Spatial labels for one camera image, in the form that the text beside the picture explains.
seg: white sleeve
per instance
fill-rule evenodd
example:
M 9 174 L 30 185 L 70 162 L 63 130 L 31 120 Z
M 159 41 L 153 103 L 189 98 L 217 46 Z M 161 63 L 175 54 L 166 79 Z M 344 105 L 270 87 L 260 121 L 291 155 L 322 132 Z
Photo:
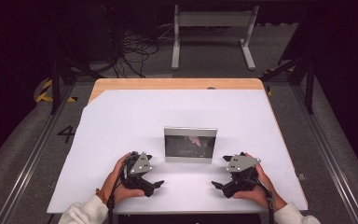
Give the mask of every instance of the white sleeve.
M 303 217 L 293 203 L 274 213 L 274 219 L 279 224 L 321 224 L 316 217 Z
M 107 217 L 107 206 L 97 195 L 84 204 L 73 203 L 62 214 L 60 224 L 66 223 L 103 223 Z

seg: metal rail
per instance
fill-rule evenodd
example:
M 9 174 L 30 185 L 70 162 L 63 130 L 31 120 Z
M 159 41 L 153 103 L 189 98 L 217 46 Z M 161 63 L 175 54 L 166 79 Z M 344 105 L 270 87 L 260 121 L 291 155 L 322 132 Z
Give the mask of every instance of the metal rail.
M 70 97 L 73 88 L 74 88 L 73 86 L 65 86 L 63 88 L 61 102 L 64 103 L 65 100 L 63 99 L 68 99 Z M 14 210 L 19 204 L 22 194 L 27 188 L 27 185 L 34 173 L 34 169 L 39 163 L 43 151 L 45 150 L 45 145 L 46 142 L 48 141 L 48 137 L 51 133 L 51 130 L 54 127 L 54 124 L 57 121 L 57 118 L 60 116 L 63 107 L 64 104 L 60 104 L 60 106 L 57 108 L 57 111 L 53 115 L 50 115 L 50 117 L 48 118 L 48 121 L 46 122 L 45 127 L 43 128 L 43 131 L 40 134 L 30 157 L 28 158 L 27 162 L 22 168 L 12 191 L 10 192 L 4 206 L 1 209 L 0 223 L 8 223 L 10 221 L 10 218 L 13 215 Z
M 318 121 L 313 115 L 309 113 L 306 105 L 304 104 L 305 96 L 301 91 L 300 87 L 292 86 L 291 89 L 318 141 L 318 144 L 320 146 L 318 148 L 320 150 L 324 163 L 326 164 L 327 169 L 337 187 L 342 202 L 344 202 L 345 207 L 347 208 L 348 213 L 351 216 L 352 222 L 358 223 L 358 203 L 356 202 L 356 199 L 354 198 L 354 195 L 351 192 L 348 179 L 345 176 L 345 174 L 342 172 L 336 159 L 334 158 L 330 146 L 327 144 L 327 141 L 324 138 L 324 135 L 322 133 Z

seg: bracelet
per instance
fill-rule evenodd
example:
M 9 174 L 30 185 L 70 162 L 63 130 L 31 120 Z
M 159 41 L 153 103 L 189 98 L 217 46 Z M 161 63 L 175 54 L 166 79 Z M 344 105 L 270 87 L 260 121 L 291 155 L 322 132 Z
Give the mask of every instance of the bracelet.
M 95 194 L 103 201 L 104 204 L 107 204 L 107 199 L 105 198 L 103 192 L 100 189 L 96 189 Z

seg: screen image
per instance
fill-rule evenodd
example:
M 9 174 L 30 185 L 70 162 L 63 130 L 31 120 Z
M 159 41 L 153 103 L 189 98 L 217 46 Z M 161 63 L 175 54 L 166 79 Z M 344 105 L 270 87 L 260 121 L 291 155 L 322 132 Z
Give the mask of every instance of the screen image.
M 215 140 L 215 136 L 165 135 L 165 156 L 211 158 Z

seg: white stand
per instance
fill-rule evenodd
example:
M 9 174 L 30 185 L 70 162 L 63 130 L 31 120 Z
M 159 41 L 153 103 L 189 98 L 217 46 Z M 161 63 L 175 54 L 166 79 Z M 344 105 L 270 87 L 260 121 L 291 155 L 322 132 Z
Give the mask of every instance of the white stand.
M 235 11 L 235 12 L 210 12 L 210 11 L 181 11 L 179 6 L 175 6 L 174 15 L 174 43 L 172 53 L 172 70 L 179 69 L 180 26 L 243 26 L 246 27 L 246 37 L 240 40 L 245 61 L 250 70 L 255 70 L 251 52 L 249 50 L 249 41 L 255 26 L 258 7 L 253 11 Z

